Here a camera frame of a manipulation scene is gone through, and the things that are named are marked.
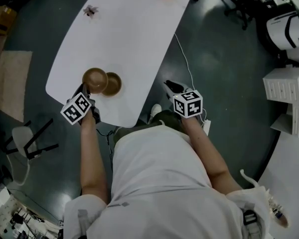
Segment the cardboard box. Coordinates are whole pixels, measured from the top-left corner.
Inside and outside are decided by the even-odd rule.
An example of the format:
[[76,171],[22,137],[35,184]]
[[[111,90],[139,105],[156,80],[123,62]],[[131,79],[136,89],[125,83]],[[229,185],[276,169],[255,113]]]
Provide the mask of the cardboard box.
[[15,18],[16,11],[6,5],[0,6],[0,35],[7,35]]

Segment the white chair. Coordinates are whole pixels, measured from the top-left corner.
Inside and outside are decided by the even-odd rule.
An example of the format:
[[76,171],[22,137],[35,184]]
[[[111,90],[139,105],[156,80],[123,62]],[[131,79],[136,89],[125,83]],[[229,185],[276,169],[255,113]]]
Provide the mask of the white chair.
[[[38,149],[35,140],[53,123],[50,119],[36,134],[33,134],[28,126],[31,122],[27,122],[24,126],[15,127],[10,137],[3,146],[3,151],[9,160],[12,178],[18,185],[23,185],[30,172],[31,160],[38,157],[43,151],[49,151],[57,148],[59,145],[54,144],[43,149]],[[16,148],[8,150],[7,146],[12,140]]]

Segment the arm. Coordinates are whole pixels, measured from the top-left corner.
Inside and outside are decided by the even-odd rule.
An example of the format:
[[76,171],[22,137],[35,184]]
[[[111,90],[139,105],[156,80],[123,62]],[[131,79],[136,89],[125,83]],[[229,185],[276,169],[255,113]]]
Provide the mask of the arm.
[[194,150],[206,169],[213,188],[222,194],[241,190],[242,188],[231,176],[225,160],[211,143],[197,119],[195,117],[182,118],[182,123]]
[[81,187],[82,195],[92,194],[108,202],[105,169],[91,110],[81,124]]

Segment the green floor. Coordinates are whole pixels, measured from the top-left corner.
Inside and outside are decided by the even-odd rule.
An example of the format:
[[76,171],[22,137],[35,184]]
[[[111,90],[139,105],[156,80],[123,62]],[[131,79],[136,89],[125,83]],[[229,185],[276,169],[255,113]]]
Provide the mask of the green floor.
[[[60,115],[62,105],[45,92],[45,84],[58,48],[86,0],[31,0],[19,12],[6,41],[5,50],[33,51],[27,78],[24,117],[34,128],[54,118],[53,127],[43,142],[58,142],[60,147],[43,154],[31,164],[22,187],[12,182],[9,188],[28,207],[51,220],[62,219],[64,205],[80,194],[79,125],[70,126]],[[230,171],[242,185],[239,170],[259,176],[272,146],[276,131],[270,125],[282,110],[280,104],[266,100],[262,78],[275,68],[274,59],[257,39],[252,22],[246,31],[236,15],[224,16],[220,0],[190,3],[176,34],[187,56],[196,89],[203,96],[207,118],[212,121],[210,139],[225,158]],[[145,117],[153,104],[168,108],[162,88],[165,80],[190,85],[185,60],[174,38],[144,105]],[[0,111],[0,126],[10,134],[21,125]],[[114,127],[104,123],[101,132]],[[99,137],[109,183],[112,181],[109,149]],[[0,153],[0,164],[7,160]]]

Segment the brown bowl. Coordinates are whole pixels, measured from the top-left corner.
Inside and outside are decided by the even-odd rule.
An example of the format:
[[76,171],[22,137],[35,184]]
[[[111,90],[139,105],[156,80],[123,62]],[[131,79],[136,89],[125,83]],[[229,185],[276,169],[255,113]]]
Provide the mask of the brown bowl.
[[116,73],[107,73],[107,75],[109,83],[106,89],[102,92],[102,94],[107,97],[112,97],[120,91],[122,87],[122,81]]
[[92,94],[98,94],[104,91],[108,85],[107,74],[100,68],[91,68],[87,70],[82,78],[82,83],[86,83],[88,90]]

